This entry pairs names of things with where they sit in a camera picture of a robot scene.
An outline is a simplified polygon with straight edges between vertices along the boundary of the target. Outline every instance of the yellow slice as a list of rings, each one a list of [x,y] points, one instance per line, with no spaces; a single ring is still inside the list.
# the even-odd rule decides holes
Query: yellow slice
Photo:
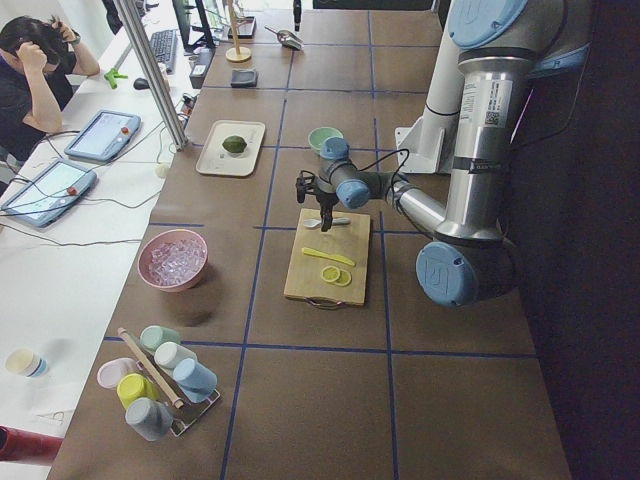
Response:
[[[351,274],[346,270],[340,269],[340,276],[338,277],[337,280],[333,282],[333,284],[337,285],[338,287],[346,287],[350,283],[351,283]]]
[[[341,272],[338,267],[333,265],[328,265],[322,269],[322,273],[320,274],[322,279],[327,283],[334,283],[341,276]]]

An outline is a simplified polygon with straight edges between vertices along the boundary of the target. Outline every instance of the white tray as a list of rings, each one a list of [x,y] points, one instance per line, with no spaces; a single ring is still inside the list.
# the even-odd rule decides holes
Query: white tray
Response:
[[[237,122],[218,120],[211,127],[207,141],[200,152],[196,171],[203,175],[246,177],[253,173],[264,137],[265,125],[261,122]],[[222,148],[222,142],[231,135],[239,135],[247,142],[247,148],[239,155],[232,155]]]

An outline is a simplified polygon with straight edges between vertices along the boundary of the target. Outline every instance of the yellow cup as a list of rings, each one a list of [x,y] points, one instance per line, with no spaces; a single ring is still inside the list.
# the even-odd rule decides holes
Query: yellow cup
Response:
[[[160,399],[156,385],[139,373],[130,373],[122,377],[122,380],[118,382],[116,392],[125,410],[140,397],[147,397],[151,400]]]

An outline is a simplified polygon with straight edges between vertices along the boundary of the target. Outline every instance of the knife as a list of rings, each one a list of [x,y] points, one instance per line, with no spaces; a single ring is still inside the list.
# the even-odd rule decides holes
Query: knife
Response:
[[[320,250],[316,250],[315,248],[302,247],[302,253],[305,255],[310,255],[312,257],[320,257],[320,258],[326,258],[328,260],[334,260],[336,262],[349,265],[350,267],[356,266],[356,262],[354,262],[348,257],[345,257],[344,255],[338,255],[335,253],[325,253],[325,252],[321,252]]]

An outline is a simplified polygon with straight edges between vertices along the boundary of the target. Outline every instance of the wooden stick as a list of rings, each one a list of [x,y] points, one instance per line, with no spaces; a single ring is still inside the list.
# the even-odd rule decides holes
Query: wooden stick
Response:
[[[227,50],[225,56],[230,62],[246,62],[251,58],[251,50],[247,47],[240,46],[240,41],[238,40],[238,21],[236,19],[236,12],[233,10],[233,0],[227,0],[227,5],[229,6],[229,23],[231,23],[234,48]]]
[[[233,0],[227,0],[229,6],[229,23],[231,23],[231,34],[233,35],[233,46],[236,48],[236,55],[240,56],[240,42],[238,41],[238,24],[236,12],[233,9]]]
[[[153,377],[155,382],[158,384],[160,389],[164,392],[164,394],[169,398],[171,405],[176,408],[182,408],[184,406],[184,400],[180,398],[176,392],[173,391],[171,386],[167,383],[167,381],[160,375],[160,372],[156,369],[156,367],[151,363],[151,360],[147,357],[147,355],[142,351],[142,349],[138,346],[138,343],[134,340],[134,337],[127,332],[124,328],[118,329],[118,335],[124,343],[131,349],[133,354],[136,356],[138,361],[142,363],[145,370],[149,372],[149,375]]]

